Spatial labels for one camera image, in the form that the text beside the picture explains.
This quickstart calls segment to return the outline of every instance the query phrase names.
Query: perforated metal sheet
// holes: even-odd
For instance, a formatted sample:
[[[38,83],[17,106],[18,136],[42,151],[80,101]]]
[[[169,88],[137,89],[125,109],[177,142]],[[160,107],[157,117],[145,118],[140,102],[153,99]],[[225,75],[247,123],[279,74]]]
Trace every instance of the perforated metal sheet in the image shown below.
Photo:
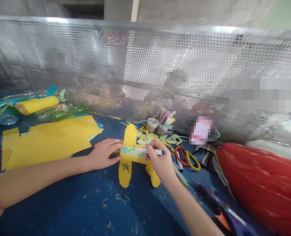
[[[54,65],[44,62],[49,49],[62,53]],[[100,66],[109,66],[111,81],[99,79]],[[162,94],[169,71],[188,75],[187,95]],[[243,143],[291,110],[230,110],[229,82],[237,78],[291,80],[291,32],[0,16],[4,89],[55,84],[73,103],[129,120],[165,107],[177,111],[173,126],[185,133],[190,116],[217,116],[223,139]]]

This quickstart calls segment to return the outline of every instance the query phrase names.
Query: scissor handle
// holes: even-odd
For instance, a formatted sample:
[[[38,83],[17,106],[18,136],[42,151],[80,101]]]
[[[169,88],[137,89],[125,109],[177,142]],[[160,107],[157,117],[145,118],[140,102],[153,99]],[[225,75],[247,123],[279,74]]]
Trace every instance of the scissor handle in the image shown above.
[[[189,152],[189,151],[185,151],[186,152],[186,156],[187,156],[187,160],[188,160],[188,162],[189,162],[189,165],[190,165],[190,167],[191,168],[193,168],[195,171],[199,171],[199,170],[201,170],[201,166],[200,166],[200,163],[199,163],[199,161]],[[190,161],[190,158],[192,158],[195,162],[196,162],[196,164],[198,165],[198,167],[195,167],[192,163],[191,163],[191,161]]]
[[[178,156],[178,154],[177,154],[178,149],[180,149],[181,155],[183,155],[185,162],[181,159],[180,156]],[[184,166],[189,166],[189,162],[186,158],[186,155],[184,154],[183,149],[180,146],[175,148],[175,156]]]

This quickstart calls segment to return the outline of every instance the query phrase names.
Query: blue table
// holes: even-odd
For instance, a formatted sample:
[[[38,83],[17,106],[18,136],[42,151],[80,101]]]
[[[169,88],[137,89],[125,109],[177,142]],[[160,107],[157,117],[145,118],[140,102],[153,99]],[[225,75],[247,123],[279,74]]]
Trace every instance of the blue table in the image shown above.
[[[93,117],[104,126],[104,132],[91,141],[92,146],[106,138],[124,138],[126,126],[119,120],[99,115]],[[15,125],[0,126],[0,149],[2,131],[19,127],[20,133],[24,133],[36,124],[36,120],[26,117]],[[183,144],[187,150],[194,151],[188,143]],[[91,151],[92,148],[83,150],[75,156]],[[201,160],[204,155],[196,156]],[[0,235],[189,235],[166,188],[162,184],[158,188],[152,187],[145,165],[132,165],[130,186],[126,189],[119,184],[117,163],[103,170],[64,179],[39,191],[5,210],[0,218]],[[199,172],[185,169],[184,175],[206,186],[212,184],[218,195],[259,235],[273,235],[231,199],[218,176],[203,169]],[[200,199],[193,187],[189,186],[188,190],[212,217],[214,213],[206,200]]]

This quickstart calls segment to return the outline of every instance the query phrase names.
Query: red plastic bag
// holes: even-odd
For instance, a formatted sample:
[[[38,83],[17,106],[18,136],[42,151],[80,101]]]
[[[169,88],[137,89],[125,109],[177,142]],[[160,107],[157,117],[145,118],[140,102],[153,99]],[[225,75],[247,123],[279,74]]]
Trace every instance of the red plastic bag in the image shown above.
[[[217,155],[244,208],[272,232],[291,235],[291,160],[235,143]]]

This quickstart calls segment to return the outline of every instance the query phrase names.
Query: hand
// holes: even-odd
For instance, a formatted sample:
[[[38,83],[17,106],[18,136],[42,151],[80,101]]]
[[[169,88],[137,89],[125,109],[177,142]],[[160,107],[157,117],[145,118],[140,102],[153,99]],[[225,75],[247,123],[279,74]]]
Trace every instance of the hand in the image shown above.
[[[172,156],[169,150],[158,140],[154,139],[150,144],[146,144],[147,154],[145,159],[150,158],[155,172],[158,174],[160,180],[165,185],[168,181],[177,179],[173,168]],[[154,149],[165,151],[165,155],[157,155]]]
[[[84,156],[87,171],[104,169],[109,167],[122,159],[122,156],[109,159],[109,156],[119,148],[123,147],[123,141],[120,139],[105,139],[93,151]]]

